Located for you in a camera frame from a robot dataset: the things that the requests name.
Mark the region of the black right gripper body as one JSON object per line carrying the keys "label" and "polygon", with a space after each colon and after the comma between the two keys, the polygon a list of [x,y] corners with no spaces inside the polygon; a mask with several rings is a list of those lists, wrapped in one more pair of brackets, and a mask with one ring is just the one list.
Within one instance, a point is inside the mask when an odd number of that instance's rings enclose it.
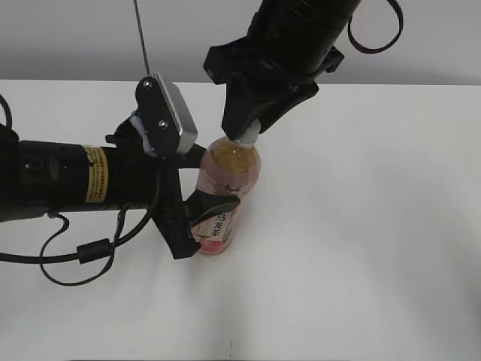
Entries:
{"label": "black right gripper body", "polygon": [[211,47],[204,70],[215,84],[238,79],[266,86],[278,85],[289,95],[311,98],[323,72],[333,73],[344,55],[326,38],[245,36]]}

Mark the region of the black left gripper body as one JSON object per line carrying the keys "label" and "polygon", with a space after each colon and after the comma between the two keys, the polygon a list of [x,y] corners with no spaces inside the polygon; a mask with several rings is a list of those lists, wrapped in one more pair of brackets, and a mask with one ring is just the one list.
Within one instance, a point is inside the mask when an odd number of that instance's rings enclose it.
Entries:
{"label": "black left gripper body", "polygon": [[200,246],[192,236],[186,219],[186,202],[181,195],[178,171],[182,155],[161,158],[145,154],[141,149],[141,137],[129,122],[129,118],[114,134],[107,136],[106,141],[116,145],[122,165],[129,171],[139,170],[127,182],[129,187],[133,187],[134,181],[138,181],[143,173],[153,175],[153,192],[148,196],[149,206],[145,216],[135,228],[115,243],[125,244],[134,238],[149,220],[154,220],[175,259],[193,256]]}

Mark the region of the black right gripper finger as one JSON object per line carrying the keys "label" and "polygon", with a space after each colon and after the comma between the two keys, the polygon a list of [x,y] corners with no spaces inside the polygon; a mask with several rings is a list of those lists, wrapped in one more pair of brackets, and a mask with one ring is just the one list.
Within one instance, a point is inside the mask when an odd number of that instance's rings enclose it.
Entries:
{"label": "black right gripper finger", "polygon": [[260,133],[268,131],[284,114],[297,105],[313,98],[319,91],[317,84],[303,84],[296,89],[288,88],[276,98],[275,103],[269,105],[261,115],[258,116],[261,124]]}
{"label": "black right gripper finger", "polygon": [[271,85],[267,80],[234,76],[226,84],[222,130],[231,141],[238,140],[258,120],[260,133],[268,129],[266,111],[271,106]]}

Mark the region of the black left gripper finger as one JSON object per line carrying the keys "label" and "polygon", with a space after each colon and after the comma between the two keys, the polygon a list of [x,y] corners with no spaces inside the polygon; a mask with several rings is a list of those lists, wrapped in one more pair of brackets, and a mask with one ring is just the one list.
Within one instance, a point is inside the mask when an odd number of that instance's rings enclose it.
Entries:
{"label": "black left gripper finger", "polygon": [[199,169],[203,156],[207,152],[205,147],[194,144],[192,148],[180,158],[180,169]]}
{"label": "black left gripper finger", "polygon": [[186,200],[186,219],[189,227],[233,211],[241,203],[237,196],[218,196],[196,190]]}

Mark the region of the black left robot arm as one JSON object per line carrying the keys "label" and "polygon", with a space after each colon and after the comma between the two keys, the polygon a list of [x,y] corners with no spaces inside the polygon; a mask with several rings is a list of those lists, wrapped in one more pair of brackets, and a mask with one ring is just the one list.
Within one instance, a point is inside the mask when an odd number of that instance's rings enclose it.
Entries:
{"label": "black left robot arm", "polygon": [[149,156],[129,121],[106,139],[110,147],[21,141],[14,130],[2,126],[1,220],[125,206],[145,209],[173,258],[185,259],[200,248],[192,228],[240,203],[237,196],[200,190],[182,197],[179,171],[199,168],[205,149],[197,144],[184,156]]}

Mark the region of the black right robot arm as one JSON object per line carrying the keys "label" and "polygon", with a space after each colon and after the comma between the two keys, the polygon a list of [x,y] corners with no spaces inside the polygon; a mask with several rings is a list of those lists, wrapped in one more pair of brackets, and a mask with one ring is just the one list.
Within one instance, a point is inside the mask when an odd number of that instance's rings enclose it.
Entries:
{"label": "black right robot arm", "polygon": [[222,130],[237,140],[254,122],[266,132],[288,111],[314,97],[316,78],[343,60],[334,46],[357,1],[263,1],[247,33],[212,46],[204,70],[226,86]]}

